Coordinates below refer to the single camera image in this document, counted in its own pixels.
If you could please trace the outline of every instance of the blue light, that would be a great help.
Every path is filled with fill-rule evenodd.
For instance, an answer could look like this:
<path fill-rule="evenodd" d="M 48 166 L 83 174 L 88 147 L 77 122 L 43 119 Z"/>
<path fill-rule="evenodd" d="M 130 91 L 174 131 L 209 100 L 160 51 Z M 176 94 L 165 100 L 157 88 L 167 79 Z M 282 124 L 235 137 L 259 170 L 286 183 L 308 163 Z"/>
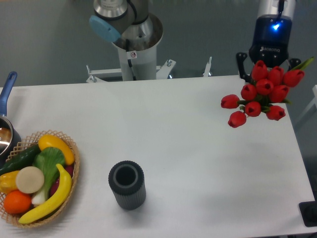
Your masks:
<path fill-rule="evenodd" d="M 277 31 L 277 30 L 278 30 L 278 28 L 279 28 L 279 26 L 280 26 L 280 24 L 279 24 L 279 23 L 277 23 L 276 25 L 273 25 L 272 27 L 273 27 L 273 29 L 274 29 L 275 31 Z"/>

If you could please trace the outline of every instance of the green leaf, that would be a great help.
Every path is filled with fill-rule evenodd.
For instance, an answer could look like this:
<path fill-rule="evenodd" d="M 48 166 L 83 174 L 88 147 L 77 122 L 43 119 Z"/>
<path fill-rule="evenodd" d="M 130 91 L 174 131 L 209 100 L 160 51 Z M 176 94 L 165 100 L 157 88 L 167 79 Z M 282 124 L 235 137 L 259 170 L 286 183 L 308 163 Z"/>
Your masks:
<path fill-rule="evenodd" d="M 256 98 L 254 98 L 254 101 L 259 102 L 262 98 L 263 98 L 263 96 L 262 96 L 262 95 L 257 94 Z"/>
<path fill-rule="evenodd" d="M 298 66 L 292 68 L 291 70 L 296 70 L 296 69 L 304 70 L 311 62 L 314 61 L 314 59 L 315 57 L 311 57 L 305 60 L 304 62 L 302 62 L 301 64 L 299 64 Z"/>
<path fill-rule="evenodd" d="M 267 107 L 269 105 L 269 99 L 268 96 L 262 96 L 263 98 L 261 99 L 261 101 L 259 102 L 261 104 L 261 106 L 265 106 Z"/>
<path fill-rule="evenodd" d="M 246 101 L 246 100 L 239 100 L 238 101 L 238 104 L 241 104 L 241 105 L 247 105 L 249 101 Z"/>
<path fill-rule="evenodd" d="M 32 203 L 40 205 L 49 198 L 52 184 L 59 177 L 56 164 L 65 166 L 65 157 L 60 149 L 48 147 L 35 157 L 33 166 L 39 168 L 44 174 L 44 185 L 32 197 Z"/>
<path fill-rule="evenodd" d="M 261 106 L 261 111 L 263 112 L 263 111 L 265 111 L 265 110 L 270 110 L 270 109 L 269 109 L 269 107 L 267 107 L 267 106 Z"/>
<path fill-rule="evenodd" d="M 291 101 L 289 101 L 287 98 L 285 98 L 281 103 L 287 103 L 287 104 L 292 104 Z"/>

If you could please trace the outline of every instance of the white table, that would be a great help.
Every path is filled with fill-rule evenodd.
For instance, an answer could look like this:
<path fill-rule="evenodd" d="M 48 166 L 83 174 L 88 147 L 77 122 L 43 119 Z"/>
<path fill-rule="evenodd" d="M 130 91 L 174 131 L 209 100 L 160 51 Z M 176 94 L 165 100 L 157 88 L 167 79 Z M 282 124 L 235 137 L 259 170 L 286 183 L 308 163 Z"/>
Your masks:
<path fill-rule="evenodd" d="M 298 204 L 314 196 L 288 116 L 227 121 L 223 96 L 237 76 L 15 87 L 8 119 L 22 137 L 71 136 L 81 153 L 70 206 L 51 225 L 21 230 L 0 221 L 1 237 L 242 238 L 316 232 Z M 132 160 L 147 199 L 121 209 L 107 176 Z"/>

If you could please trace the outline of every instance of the red tulip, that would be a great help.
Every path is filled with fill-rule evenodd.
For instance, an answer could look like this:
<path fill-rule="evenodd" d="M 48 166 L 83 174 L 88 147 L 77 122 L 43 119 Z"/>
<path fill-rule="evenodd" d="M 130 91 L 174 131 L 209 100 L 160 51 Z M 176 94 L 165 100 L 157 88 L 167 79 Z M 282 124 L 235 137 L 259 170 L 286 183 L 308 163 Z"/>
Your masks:
<path fill-rule="evenodd" d="M 261 113 L 261 105 L 259 102 L 249 102 L 246 105 L 245 112 L 250 117 L 257 117 Z"/>
<path fill-rule="evenodd" d="M 244 100 L 252 101 L 257 96 L 257 89 L 252 84 L 244 85 L 241 90 L 241 96 Z"/>
<path fill-rule="evenodd" d="M 305 76 L 299 69 L 288 71 L 284 74 L 283 83 L 289 87 L 295 87 Z"/>
<path fill-rule="evenodd" d="M 261 95 L 267 95 L 272 92 L 274 85 L 271 81 L 267 79 L 261 79 L 256 84 L 257 92 Z"/>
<path fill-rule="evenodd" d="M 244 123 L 246 123 L 246 121 L 247 121 L 247 116 L 243 112 L 237 111 L 231 114 L 228 124 L 229 126 L 233 128 L 237 128 L 243 125 Z"/>
<path fill-rule="evenodd" d="M 285 110 L 280 106 L 270 106 L 269 109 L 266 116 L 270 120 L 280 120 L 285 116 Z"/>
<path fill-rule="evenodd" d="M 255 81 L 259 81 L 267 77 L 267 67 L 263 60 L 259 60 L 253 67 L 251 77 Z"/>
<path fill-rule="evenodd" d="M 268 95 L 272 103 L 282 102 L 289 92 L 289 87 L 285 85 L 278 85 L 273 88 L 273 91 Z"/>
<path fill-rule="evenodd" d="M 284 74 L 284 69 L 275 66 L 267 76 L 267 79 L 273 83 L 274 86 L 280 85 L 282 83 Z"/>
<path fill-rule="evenodd" d="M 233 109 L 237 108 L 239 106 L 238 104 L 239 98 L 237 95 L 230 94 L 221 100 L 221 107 L 222 108 L 227 108 L 227 109 Z"/>

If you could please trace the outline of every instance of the fake vegetable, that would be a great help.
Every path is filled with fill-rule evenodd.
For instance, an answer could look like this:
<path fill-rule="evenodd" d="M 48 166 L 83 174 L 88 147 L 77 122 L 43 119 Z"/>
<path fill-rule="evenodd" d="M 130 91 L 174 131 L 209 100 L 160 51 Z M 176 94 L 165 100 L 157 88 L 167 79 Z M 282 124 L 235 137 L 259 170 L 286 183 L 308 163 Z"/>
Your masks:
<path fill-rule="evenodd" d="M 60 149 L 65 156 L 65 163 L 67 165 L 72 165 L 75 161 L 74 154 L 68 145 L 59 137 L 45 134 L 39 139 L 39 147 L 43 151 L 48 147 L 55 147 Z"/>
<path fill-rule="evenodd" d="M 52 184 L 58 178 L 56 164 L 65 165 L 65 158 L 61 150 L 49 147 L 38 154 L 33 166 L 39 168 L 44 174 L 44 184 L 42 188 L 32 196 L 32 204 L 38 206 L 49 198 L 49 191 Z"/>
<path fill-rule="evenodd" d="M 70 174 L 71 177 L 73 177 L 74 174 L 74 168 L 70 165 L 65 167 L 65 170 Z M 57 191 L 59 185 L 59 178 L 53 183 L 50 189 L 50 197 L 53 196 L 53 194 Z"/>
<path fill-rule="evenodd" d="M 57 209 L 67 199 L 71 189 L 71 177 L 62 165 L 57 164 L 56 167 L 58 168 L 60 174 L 59 187 L 56 193 L 43 204 L 25 213 L 19 219 L 19 223 L 29 224 L 41 219 Z"/>
<path fill-rule="evenodd" d="M 40 152 L 38 144 L 26 148 L 3 165 L 0 169 L 0 176 L 32 165 L 35 156 Z"/>
<path fill-rule="evenodd" d="M 20 170 L 16 176 L 15 183 L 21 192 L 34 193 L 43 186 L 44 174 L 40 169 L 28 166 Z"/>
<path fill-rule="evenodd" d="M 8 194 L 18 189 L 15 184 L 15 178 L 18 173 L 19 171 L 13 171 L 0 176 L 0 192 Z"/>
<path fill-rule="evenodd" d="M 19 214 L 29 210 L 31 196 L 19 190 L 10 192 L 3 201 L 3 207 L 7 213 Z"/>

